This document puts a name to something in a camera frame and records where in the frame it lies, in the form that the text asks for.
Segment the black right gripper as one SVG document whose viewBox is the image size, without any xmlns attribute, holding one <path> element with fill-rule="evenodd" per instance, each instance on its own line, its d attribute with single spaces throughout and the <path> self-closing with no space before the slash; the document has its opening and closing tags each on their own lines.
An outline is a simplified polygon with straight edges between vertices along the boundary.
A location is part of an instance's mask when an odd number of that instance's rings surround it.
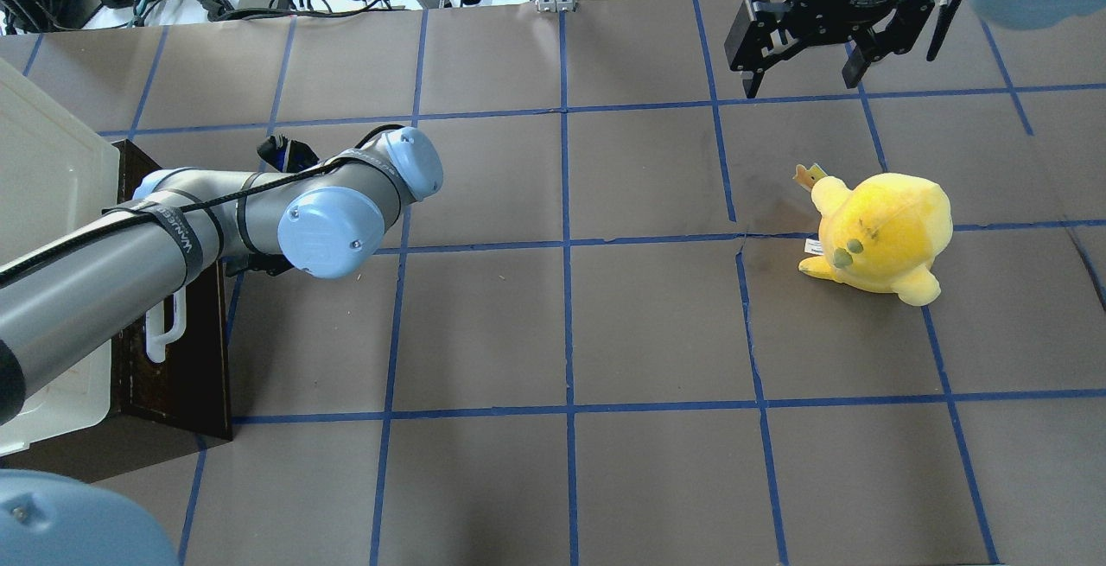
<svg viewBox="0 0 1106 566">
<path fill-rule="evenodd" d="M 775 63 L 853 43 L 842 81 L 856 90 L 874 62 L 912 51 L 933 10 L 935 0 L 742 0 L 724 39 L 727 65 L 755 99 Z"/>
</svg>

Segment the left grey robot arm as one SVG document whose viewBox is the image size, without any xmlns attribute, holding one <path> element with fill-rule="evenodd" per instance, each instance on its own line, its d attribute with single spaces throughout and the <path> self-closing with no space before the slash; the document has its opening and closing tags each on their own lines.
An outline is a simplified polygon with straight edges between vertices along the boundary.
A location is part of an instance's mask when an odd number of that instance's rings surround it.
<svg viewBox="0 0 1106 566">
<path fill-rule="evenodd" d="M 161 169 L 133 199 L 3 268 L 3 421 L 221 258 L 283 258 L 344 277 L 410 205 L 445 181 L 415 126 L 380 126 L 300 172 Z M 4 565 L 176 565 L 134 500 L 79 480 L 3 470 Z"/>
</svg>

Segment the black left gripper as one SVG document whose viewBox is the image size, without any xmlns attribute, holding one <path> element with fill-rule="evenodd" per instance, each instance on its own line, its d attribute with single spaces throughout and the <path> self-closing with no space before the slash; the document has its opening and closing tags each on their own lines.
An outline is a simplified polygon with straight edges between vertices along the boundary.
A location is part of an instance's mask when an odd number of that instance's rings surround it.
<svg viewBox="0 0 1106 566">
<path fill-rule="evenodd" d="M 286 136 L 268 136 L 257 146 L 257 155 L 262 161 L 281 172 L 301 172 L 319 163 L 319 156 L 303 142 L 293 140 Z M 264 271 L 271 277 L 276 277 L 291 270 L 292 263 L 286 256 L 261 251 L 250 238 L 246 226 L 246 202 L 238 200 L 234 206 L 234 219 L 238 237 L 246 245 L 246 255 L 226 260 L 226 277 L 234 277 L 246 271 Z"/>
</svg>

